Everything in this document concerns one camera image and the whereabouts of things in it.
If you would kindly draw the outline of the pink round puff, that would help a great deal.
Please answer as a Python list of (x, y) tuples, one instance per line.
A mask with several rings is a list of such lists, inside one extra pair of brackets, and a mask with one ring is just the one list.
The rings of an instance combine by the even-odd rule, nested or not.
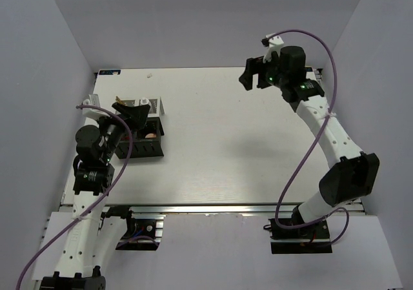
[(157, 138), (156, 133), (148, 133), (145, 135), (145, 139), (153, 139), (153, 138)]

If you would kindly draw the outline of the wooden stick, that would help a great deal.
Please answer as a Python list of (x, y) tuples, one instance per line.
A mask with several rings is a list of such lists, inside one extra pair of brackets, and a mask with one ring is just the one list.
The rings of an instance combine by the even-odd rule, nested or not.
[(118, 103), (122, 104), (122, 105), (125, 104), (125, 102), (124, 102), (122, 99), (120, 99), (118, 96), (116, 96), (116, 101), (117, 101)]

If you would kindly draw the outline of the white pink blue bottle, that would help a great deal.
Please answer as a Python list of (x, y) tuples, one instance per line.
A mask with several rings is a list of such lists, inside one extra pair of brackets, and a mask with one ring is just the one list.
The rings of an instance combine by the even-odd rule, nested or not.
[(140, 104), (140, 105), (149, 105), (149, 106), (151, 106), (151, 102), (150, 102), (150, 100), (149, 100), (148, 98), (141, 98), (141, 99), (139, 100), (139, 104)]

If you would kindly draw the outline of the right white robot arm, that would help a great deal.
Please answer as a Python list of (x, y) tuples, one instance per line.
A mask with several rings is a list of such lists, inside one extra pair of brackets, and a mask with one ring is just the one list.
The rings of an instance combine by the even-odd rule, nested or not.
[(315, 229), (315, 222), (339, 205), (369, 195), (379, 169), (376, 154), (367, 154), (355, 144), (330, 111), (331, 103), (321, 85), (308, 78), (306, 55), (298, 46), (271, 51), (270, 57), (250, 57), (239, 82), (252, 90), (254, 76), (258, 88), (274, 86), (283, 99), (307, 124), (321, 147), (329, 170), (319, 182), (319, 190), (298, 205), (291, 216), (292, 232), (301, 238)]

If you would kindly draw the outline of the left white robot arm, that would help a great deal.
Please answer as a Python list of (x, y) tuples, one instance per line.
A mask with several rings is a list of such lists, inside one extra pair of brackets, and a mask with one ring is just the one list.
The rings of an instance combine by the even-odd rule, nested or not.
[(95, 125), (85, 125), (76, 133), (74, 159), (74, 204), (72, 222), (63, 229), (67, 235), (52, 276), (42, 279), (41, 289), (105, 289), (103, 266), (121, 237), (131, 237), (136, 221), (128, 209), (103, 212), (106, 200), (120, 175), (110, 161), (123, 136), (146, 124), (150, 105), (130, 107), (113, 103), (115, 113), (84, 101), (80, 106)]

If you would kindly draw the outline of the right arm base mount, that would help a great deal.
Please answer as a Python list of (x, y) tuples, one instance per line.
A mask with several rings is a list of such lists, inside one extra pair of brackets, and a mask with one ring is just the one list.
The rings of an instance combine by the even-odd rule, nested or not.
[(282, 229), (275, 219), (263, 226), (270, 233), (272, 254), (330, 254), (332, 246), (326, 221), (301, 229)]

